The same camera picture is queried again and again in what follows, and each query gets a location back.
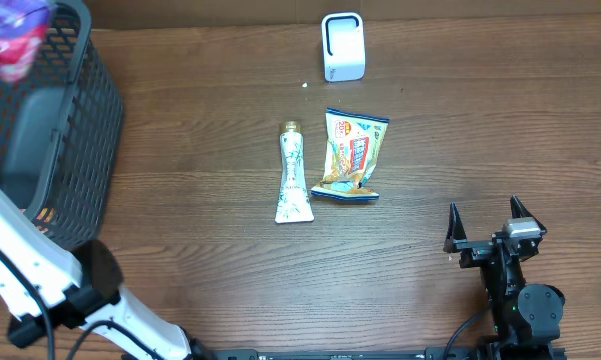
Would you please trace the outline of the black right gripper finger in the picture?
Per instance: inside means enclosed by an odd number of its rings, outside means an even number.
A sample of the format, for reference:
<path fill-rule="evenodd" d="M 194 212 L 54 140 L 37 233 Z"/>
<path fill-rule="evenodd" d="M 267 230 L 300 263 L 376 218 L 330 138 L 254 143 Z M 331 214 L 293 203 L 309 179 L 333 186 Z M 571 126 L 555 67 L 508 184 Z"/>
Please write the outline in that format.
<path fill-rule="evenodd" d="M 466 242 L 467 236 L 455 202 L 450 204 L 446 239 L 451 242 Z"/>
<path fill-rule="evenodd" d="M 512 195 L 510 198 L 510 208 L 513 219 L 533 217 L 531 212 L 526 209 L 520 199 L 515 195 Z"/>

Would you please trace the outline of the beige orange snack bag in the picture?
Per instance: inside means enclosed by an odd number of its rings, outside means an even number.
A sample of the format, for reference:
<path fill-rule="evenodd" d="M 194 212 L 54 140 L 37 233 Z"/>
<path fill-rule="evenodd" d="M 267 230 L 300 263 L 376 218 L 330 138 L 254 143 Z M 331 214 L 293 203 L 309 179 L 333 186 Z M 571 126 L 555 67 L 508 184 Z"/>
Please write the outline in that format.
<path fill-rule="evenodd" d="M 325 119 L 325 170 L 311 194 L 344 202 L 378 200 L 366 183 L 377 166 L 390 120 L 334 108 L 326 109 Z"/>

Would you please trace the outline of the small orange tissue box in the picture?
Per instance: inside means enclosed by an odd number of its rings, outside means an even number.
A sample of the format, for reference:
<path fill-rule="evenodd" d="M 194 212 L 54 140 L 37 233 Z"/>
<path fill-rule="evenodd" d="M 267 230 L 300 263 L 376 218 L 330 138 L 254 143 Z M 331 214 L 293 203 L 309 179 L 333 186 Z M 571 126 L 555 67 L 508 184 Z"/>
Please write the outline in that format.
<path fill-rule="evenodd" d="M 54 220 L 55 209 L 54 208 L 43 208 L 35 218 L 35 224 L 37 229 L 46 233 L 49 231 L 49 225 Z"/>

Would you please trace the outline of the pink purple pad package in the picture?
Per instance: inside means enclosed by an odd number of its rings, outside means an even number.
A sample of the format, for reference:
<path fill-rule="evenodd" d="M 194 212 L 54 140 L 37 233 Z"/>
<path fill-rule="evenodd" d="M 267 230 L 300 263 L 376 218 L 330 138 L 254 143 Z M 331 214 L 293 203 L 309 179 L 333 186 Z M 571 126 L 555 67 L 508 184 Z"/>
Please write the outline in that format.
<path fill-rule="evenodd" d="M 0 79 L 27 76 L 44 42 L 52 15 L 47 0 L 0 0 Z"/>

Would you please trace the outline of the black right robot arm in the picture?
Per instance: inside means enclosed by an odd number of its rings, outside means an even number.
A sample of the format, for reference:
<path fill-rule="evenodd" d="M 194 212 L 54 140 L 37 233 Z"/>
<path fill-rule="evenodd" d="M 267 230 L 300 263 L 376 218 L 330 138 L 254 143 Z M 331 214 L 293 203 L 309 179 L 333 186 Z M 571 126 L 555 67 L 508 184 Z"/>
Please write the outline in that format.
<path fill-rule="evenodd" d="M 546 227 L 518 197 L 510 198 L 511 218 L 489 240 L 470 241 L 457 206 L 450 204 L 443 250 L 460 255 L 459 266 L 478 268 L 488 306 L 466 320 L 450 337 L 442 357 L 447 359 L 458 336 L 486 314 L 494 323 L 494 336 L 481 338 L 466 351 L 469 359 L 564 359 L 563 349 L 552 342 L 560 337 L 566 303 L 564 294 L 547 284 L 526 282 L 521 263 L 539 253 Z"/>

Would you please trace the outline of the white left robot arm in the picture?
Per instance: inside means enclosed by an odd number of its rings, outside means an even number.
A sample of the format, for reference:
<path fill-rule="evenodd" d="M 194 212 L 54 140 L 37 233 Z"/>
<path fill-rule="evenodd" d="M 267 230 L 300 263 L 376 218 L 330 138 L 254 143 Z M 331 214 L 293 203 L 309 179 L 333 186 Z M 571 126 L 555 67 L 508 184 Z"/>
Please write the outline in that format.
<path fill-rule="evenodd" d="M 182 327 L 142 303 L 125 285 L 107 246 L 91 240 L 68 251 L 43 234 L 0 189 L 0 296 L 12 315 L 10 334 L 27 347 L 54 330 L 97 334 L 135 359 L 211 359 Z"/>

